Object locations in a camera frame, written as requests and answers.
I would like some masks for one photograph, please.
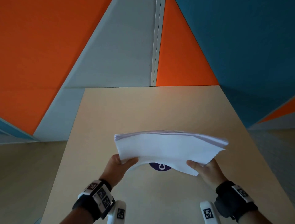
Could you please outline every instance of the orange wall panel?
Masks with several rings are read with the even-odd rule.
[[[0,97],[1,118],[34,133],[110,2],[1,3],[0,96],[7,97]]]
[[[219,85],[175,0],[166,0],[156,86]]]
[[[289,102],[287,102],[286,104],[284,104],[282,107],[280,107],[279,109],[275,110],[270,115],[265,117],[259,123],[269,121],[269,120],[272,120],[290,113],[294,113],[294,112],[295,112],[295,97],[291,99]]]

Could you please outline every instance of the sheet of paper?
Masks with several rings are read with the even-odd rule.
[[[194,176],[198,172],[186,164],[187,160],[207,164],[228,144],[225,139],[167,130],[119,134],[115,135],[115,143],[123,163],[139,158],[131,169],[159,163]]]

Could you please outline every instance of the hand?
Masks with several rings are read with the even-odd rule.
[[[112,155],[100,179],[106,180],[113,188],[121,181],[126,171],[137,162],[138,158],[132,158],[122,164],[119,154]]]
[[[187,160],[186,164],[196,170],[213,190],[216,190],[220,184],[228,180],[214,158],[205,166],[191,160]]]

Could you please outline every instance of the qr code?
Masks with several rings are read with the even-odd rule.
[[[204,209],[203,211],[204,211],[204,215],[205,215],[206,219],[213,218],[211,208]]]
[[[242,195],[243,197],[249,197],[249,195],[241,188],[241,189],[237,189],[237,191],[239,192],[240,195]]]
[[[124,215],[125,215],[125,210],[118,208],[117,219],[124,219]]]
[[[109,199],[108,196],[106,196],[101,202],[104,205],[104,208],[107,208],[108,205],[111,203],[111,201],[110,201],[110,199]]]
[[[89,189],[89,190],[93,190],[94,188],[96,188],[97,185],[98,185],[97,183],[91,183],[91,184],[87,187],[87,189]]]
[[[100,189],[98,190],[97,194],[98,194],[98,196],[99,196],[100,199],[103,199],[104,196],[106,195],[106,192],[104,191],[103,188],[100,188]]]

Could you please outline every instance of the wrist-mounted device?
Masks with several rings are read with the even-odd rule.
[[[92,215],[94,221],[104,219],[115,205],[111,190],[112,187],[106,180],[94,180],[78,195],[72,209],[82,207]]]
[[[231,181],[225,181],[216,188],[218,197],[215,207],[220,215],[231,217],[239,222],[239,219],[248,211],[258,210],[252,198],[238,185]]]

